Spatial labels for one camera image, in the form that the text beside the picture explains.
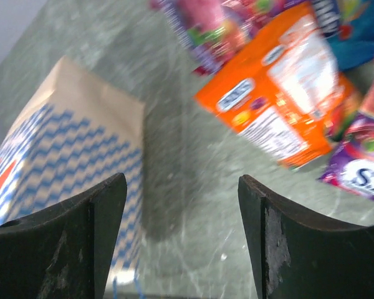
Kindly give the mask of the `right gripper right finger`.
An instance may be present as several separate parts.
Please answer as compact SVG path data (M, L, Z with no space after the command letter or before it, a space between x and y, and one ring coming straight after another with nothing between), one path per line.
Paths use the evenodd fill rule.
M259 298L374 298L374 225L325 216L248 175L238 199Z

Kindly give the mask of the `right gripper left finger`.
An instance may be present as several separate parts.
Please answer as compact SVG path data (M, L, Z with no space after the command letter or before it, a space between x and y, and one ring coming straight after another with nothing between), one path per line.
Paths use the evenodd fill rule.
M0 298L102 298L127 197L122 173L0 226Z

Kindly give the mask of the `purple Foxs candy bag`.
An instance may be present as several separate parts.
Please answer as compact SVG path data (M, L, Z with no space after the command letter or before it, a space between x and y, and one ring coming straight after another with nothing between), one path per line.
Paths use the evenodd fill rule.
M215 74L280 14L300 1L150 1L198 63Z
M319 180L374 201L374 117L356 115Z

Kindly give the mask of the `blue checkered paper bag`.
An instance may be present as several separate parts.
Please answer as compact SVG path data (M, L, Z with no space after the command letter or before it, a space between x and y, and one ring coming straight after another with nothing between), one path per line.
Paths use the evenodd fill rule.
M123 173L127 198L107 284L134 283L140 259L144 104L67 57L0 147L0 225Z

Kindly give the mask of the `green orange Foxs candy bag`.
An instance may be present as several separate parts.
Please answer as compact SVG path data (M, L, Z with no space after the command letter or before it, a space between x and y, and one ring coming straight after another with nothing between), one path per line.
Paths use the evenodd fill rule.
M268 23L196 100L278 163L299 168L341 140L362 95L303 2Z

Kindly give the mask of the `blue Slendy fruit snack bag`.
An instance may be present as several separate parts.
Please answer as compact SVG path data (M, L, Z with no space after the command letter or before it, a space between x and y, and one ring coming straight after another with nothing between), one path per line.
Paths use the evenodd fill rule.
M374 1L338 1L341 23L327 39L340 70L374 58Z

